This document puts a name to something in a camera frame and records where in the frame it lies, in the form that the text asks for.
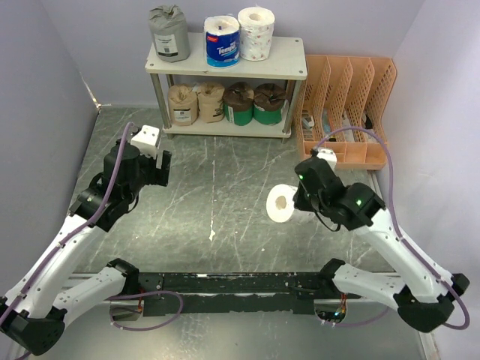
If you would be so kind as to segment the grey paper roll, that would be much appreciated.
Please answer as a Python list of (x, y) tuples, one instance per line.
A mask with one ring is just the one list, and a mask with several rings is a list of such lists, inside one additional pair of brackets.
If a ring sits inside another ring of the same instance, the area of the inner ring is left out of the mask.
[(148, 26), (155, 52), (161, 60), (180, 62), (190, 56), (188, 24), (178, 5), (161, 5), (150, 10)]

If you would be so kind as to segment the white dotted paper roll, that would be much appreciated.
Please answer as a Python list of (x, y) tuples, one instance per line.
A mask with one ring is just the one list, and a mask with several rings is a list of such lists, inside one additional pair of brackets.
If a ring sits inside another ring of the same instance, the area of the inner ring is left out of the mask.
[(313, 212), (295, 208), (293, 197), (297, 189), (288, 184), (277, 184), (269, 191), (265, 208), (272, 221), (279, 224), (303, 224), (315, 219)]
[(275, 15), (264, 7), (246, 7), (239, 11), (240, 56), (259, 62), (269, 57), (275, 28)]

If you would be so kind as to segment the blue Tempo tissue pack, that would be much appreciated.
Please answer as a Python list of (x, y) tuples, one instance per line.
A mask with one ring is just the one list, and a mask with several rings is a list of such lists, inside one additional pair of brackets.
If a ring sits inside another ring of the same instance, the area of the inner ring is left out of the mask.
[(240, 25), (235, 17), (207, 17), (203, 32), (207, 65), (213, 68), (229, 68), (239, 62)]

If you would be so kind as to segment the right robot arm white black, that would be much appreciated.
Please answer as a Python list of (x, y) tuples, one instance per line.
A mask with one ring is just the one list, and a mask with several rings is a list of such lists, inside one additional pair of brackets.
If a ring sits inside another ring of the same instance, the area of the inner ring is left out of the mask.
[(363, 183), (344, 185), (329, 163), (309, 157), (295, 167), (298, 210), (328, 218), (368, 242), (397, 272), (398, 279), (363, 271), (339, 259), (330, 260), (318, 280), (326, 298), (351, 293), (396, 311), (417, 331), (445, 326), (470, 285), (432, 260), (396, 223), (377, 193)]

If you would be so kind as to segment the tan cartoon paper roll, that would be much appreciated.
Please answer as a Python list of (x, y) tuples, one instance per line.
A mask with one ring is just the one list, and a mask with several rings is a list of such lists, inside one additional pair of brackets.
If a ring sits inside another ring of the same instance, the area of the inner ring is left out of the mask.
[(200, 117), (205, 123), (219, 122), (224, 118), (224, 86), (217, 82), (204, 82), (197, 92)]

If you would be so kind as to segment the tan barcode paper roll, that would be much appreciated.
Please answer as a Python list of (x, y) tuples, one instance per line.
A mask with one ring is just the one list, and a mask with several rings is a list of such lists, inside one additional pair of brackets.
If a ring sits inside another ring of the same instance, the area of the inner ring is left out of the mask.
[(198, 117), (198, 98), (192, 85), (173, 85), (168, 95), (169, 117), (174, 125), (190, 126)]

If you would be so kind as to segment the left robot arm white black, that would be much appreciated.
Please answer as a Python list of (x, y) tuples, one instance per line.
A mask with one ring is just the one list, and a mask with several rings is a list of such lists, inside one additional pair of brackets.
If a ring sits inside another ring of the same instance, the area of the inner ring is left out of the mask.
[(86, 250), (130, 213), (146, 185), (167, 186), (172, 154), (118, 141), (70, 207), (63, 225), (33, 268), (1, 297), (1, 333), (35, 356), (49, 351), (80, 315), (110, 297), (132, 299), (140, 271), (122, 259), (109, 261), (92, 279), (64, 291)]

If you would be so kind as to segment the green brown paper roll labelled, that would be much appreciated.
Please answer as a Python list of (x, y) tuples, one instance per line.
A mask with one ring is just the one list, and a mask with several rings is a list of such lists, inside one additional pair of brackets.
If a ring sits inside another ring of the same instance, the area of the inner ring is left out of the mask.
[(281, 122), (286, 91), (274, 83), (263, 83), (254, 89), (253, 117), (262, 125)]

